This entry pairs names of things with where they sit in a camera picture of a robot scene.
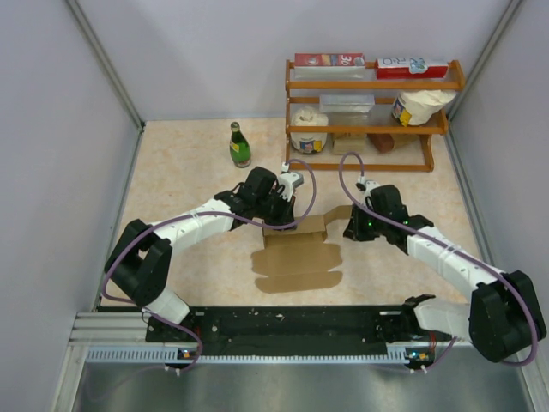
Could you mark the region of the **brown cardboard box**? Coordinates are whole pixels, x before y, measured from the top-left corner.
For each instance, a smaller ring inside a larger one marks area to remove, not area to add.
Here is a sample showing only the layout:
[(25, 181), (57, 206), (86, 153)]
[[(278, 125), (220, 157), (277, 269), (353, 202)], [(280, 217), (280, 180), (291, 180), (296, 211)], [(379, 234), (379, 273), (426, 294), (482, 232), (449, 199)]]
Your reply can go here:
[(337, 206), (309, 215), (294, 229), (262, 231), (263, 248), (251, 254), (256, 287), (265, 294), (333, 288), (343, 277), (341, 247), (328, 243), (327, 226), (349, 220), (351, 208)]

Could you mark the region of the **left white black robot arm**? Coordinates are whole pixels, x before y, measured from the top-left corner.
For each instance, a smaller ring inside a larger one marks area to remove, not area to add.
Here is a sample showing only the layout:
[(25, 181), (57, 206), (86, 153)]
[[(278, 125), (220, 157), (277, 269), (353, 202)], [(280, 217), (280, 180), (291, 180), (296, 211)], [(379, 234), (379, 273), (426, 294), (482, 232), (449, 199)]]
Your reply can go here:
[(185, 340), (194, 332), (195, 321), (189, 306), (167, 286), (172, 258), (254, 218), (270, 228), (292, 227), (295, 190), (303, 183), (303, 176), (288, 167), (283, 167), (280, 175), (254, 167), (235, 188), (214, 195), (166, 224), (133, 220), (107, 259), (106, 274), (138, 308), (165, 319), (169, 335)]

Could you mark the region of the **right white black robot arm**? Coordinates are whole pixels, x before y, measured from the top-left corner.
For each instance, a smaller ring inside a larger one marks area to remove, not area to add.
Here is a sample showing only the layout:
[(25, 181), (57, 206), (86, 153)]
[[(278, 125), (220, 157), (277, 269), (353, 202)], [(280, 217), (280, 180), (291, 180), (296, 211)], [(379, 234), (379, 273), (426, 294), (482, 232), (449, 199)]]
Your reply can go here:
[(394, 185), (361, 178), (356, 186), (361, 198), (353, 203), (345, 237), (385, 239), (435, 270), (466, 299), (464, 304), (429, 296), (413, 300), (413, 310), (400, 319), (406, 337), (418, 340), (430, 330), (440, 331), (471, 342), (492, 362), (536, 349), (547, 329), (528, 275), (505, 273), (476, 259), (423, 215), (410, 215)]

